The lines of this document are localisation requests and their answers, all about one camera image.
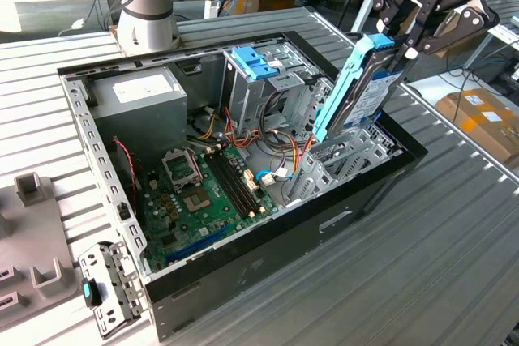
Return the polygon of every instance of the blue plastic bracket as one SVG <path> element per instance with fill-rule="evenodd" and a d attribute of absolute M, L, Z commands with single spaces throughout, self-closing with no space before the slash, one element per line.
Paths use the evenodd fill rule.
<path fill-rule="evenodd" d="M 326 138 L 328 124 L 332 120 L 333 114 L 339 108 L 344 96 L 350 87 L 354 85 L 354 81 L 358 80 L 364 72 L 362 62 L 366 55 L 373 49 L 386 49 L 394 45 L 395 43 L 392 40 L 381 33 L 364 36 L 357 42 L 353 52 L 351 52 L 351 55 L 342 67 L 332 94 L 328 97 L 315 119 L 313 133 L 320 142 L 323 142 Z"/>
<path fill-rule="evenodd" d="M 232 57 L 253 80 L 279 75 L 279 70 L 267 64 L 263 56 L 251 47 L 233 49 Z"/>

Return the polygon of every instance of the sticker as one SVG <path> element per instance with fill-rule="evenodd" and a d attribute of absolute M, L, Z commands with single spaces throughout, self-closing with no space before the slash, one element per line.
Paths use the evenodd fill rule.
<path fill-rule="evenodd" d="M 494 111 L 486 111 L 485 113 L 482 113 L 486 119 L 488 119 L 490 122 L 501 122 L 503 119 L 495 113 Z"/>
<path fill-rule="evenodd" d="M 279 67 L 279 66 L 283 66 L 283 64 L 281 64 L 281 61 L 279 61 L 279 60 L 269 61 L 268 64 L 269 64 L 272 68 L 277 68 L 277 67 Z"/>
<path fill-rule="evenodd" d="M 479 96 L 476 95 L 467 95 L 465 98 L 472 104 L 472 105 L 484 105 L 485 102 L 479 98 Z"/>
<path fill-rule="evenodd" d="M 174 84 L 174 89 L 179 91 L 178 85 Z M 128 103 L 172 91 L 173 89 L 164 75 L 141 77 L 140 79 L 114 84 L 115 95 L 121 103 Z"/>
<path fill-rule="evenodd" d="M 401 72 L 382 79 L 372 80 L 357 100 L 357 103 L 346 118 L 345 124 L 359 123 L 365 117 L 373 115 L 388 94 L 389 86 L 398 79 L 400 74 Z"/>

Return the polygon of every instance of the blue tab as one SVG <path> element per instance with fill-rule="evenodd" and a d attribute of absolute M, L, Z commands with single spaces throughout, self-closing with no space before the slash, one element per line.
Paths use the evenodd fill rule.
<path fill-rule="evenodd" d="M 90 297 L 90 285 L 88 285 L 88 284 L 83 285 L 83 294 L 85 297 Z"/>
<path fill-rule="evenodd" d="M 370 34 L 369 39 L 373 42 L 373 46 L 375 49 L 387 49 L 392 48 L 395 45 L 393 40 L 390 40 L 382 33 Z"/>
<path fill-rule="evenodd" d="M 233 49 L 233 58 L 241 68 L 254 80 L 266 79 L 279 74 L 279 70 L 272 68 L 253 48 Z"/>

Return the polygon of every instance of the motherboard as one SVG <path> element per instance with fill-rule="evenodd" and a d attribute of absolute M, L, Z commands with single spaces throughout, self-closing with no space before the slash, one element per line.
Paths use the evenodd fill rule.
<path fill-rule="evenodd" d="M 277 212 L 234 146 L 208 154 L 176 150 L 138 175 L 139 224 L 152 271 L 188 257 Z"/>

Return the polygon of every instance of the yellow cable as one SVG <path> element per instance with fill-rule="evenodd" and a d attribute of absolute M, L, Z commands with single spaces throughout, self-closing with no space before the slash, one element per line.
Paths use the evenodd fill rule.
<path fill-rule="evenodd" d="M 210 124 L 209 124 L 209 129 L 207 130 L 207 132 L 206 132 L 204 135 L 201 135 L 201 136 L 199 137 L 199 139 L 204 140 L 204 139 L 209 138 L 209 137 L 212 135 L 212 129 L 213 129 L 213 127 L 214 127 L 214 121 L 215 121 L 215 119 L 216 119 L 216 116 L 215 116 L 215 115 L 212 115 L 212 116 L 211 116 L 211 122 L 210 122 Z"/>

